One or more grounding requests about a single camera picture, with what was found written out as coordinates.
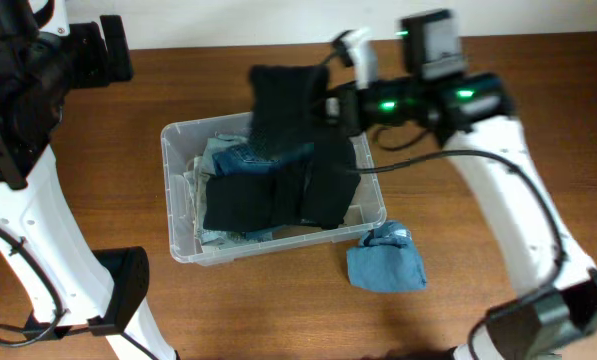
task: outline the green light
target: green light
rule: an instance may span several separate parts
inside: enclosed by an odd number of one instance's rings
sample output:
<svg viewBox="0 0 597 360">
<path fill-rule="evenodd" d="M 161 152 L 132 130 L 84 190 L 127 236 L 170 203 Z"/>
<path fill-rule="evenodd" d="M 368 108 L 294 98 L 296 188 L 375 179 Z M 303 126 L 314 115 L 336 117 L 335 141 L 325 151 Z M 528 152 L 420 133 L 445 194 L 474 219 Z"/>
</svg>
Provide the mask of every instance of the green light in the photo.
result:
<svg viewBox="0 0 597 360">
<path fill-rule="evenodd" d="M 380 109 L 382 111 L 394 111 L 396 108 L 395 101 L 385 101 L 384 103 L 380 104 Z"/>
<path fill-rule="evenodd" d="M 456 92 L 456 95 L 463 99 L 469 99 L 470 97 L 474 96 L 475 93 L 476 92 L 472 90 L 458 90 Z"/>
</svg>

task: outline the white plastic bin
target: white plastic bin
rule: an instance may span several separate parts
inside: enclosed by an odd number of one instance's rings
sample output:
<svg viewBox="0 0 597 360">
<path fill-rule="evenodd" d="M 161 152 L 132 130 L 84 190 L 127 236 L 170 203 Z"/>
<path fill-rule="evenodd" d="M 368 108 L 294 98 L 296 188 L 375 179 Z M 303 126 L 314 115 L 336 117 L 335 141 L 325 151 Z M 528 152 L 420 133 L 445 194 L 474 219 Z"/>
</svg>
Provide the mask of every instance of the white plastic bin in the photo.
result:
<svg viewBox="0 0 597 360">
<path fill-rule="evenodd" d="M 359 238 L 363 233 L 382 225 L 387 210 L 376 175 L 362 175 L 356 195 L 338 229 L 323 231 L 313 227 L 291 227 L 273 234 L 272 241 L 231 249 L 203 252 L 194 238 L 194 213 L 189 196 L 189 183 L 183 173 L 193 168 L 193 159 L 202 155 L 207 139 L 216 134 L 247 135 L 250 113 L 221 116 L 212 119 L 185 121 L 167 125 L 160 136 L 165 172 L 169 248 L 181 263 L 204 266 L 232 261 L 236 258 L 287 250 L 296 247 L 338 242 Z M 358 167 L 373 167 L 365 135 L 353 138 Z"/>
</svg>

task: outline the white wall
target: white wall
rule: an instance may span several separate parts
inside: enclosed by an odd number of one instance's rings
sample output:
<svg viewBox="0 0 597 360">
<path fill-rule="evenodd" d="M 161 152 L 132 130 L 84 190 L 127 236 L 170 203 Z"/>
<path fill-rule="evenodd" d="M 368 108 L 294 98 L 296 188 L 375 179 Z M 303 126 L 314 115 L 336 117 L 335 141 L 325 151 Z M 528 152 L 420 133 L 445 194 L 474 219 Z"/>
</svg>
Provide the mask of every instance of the white wall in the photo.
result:
<svg viewBox="0 0 597 360">
<path fill-rule="evenodd" d="M 123 16 L 132 49 L 328 42 L 370 26 L 394 37 L 396 21 L 446 7 L 462 35 L 597 30 L 597 0 L 68 0 L 70 22 Z"/>
</svg>

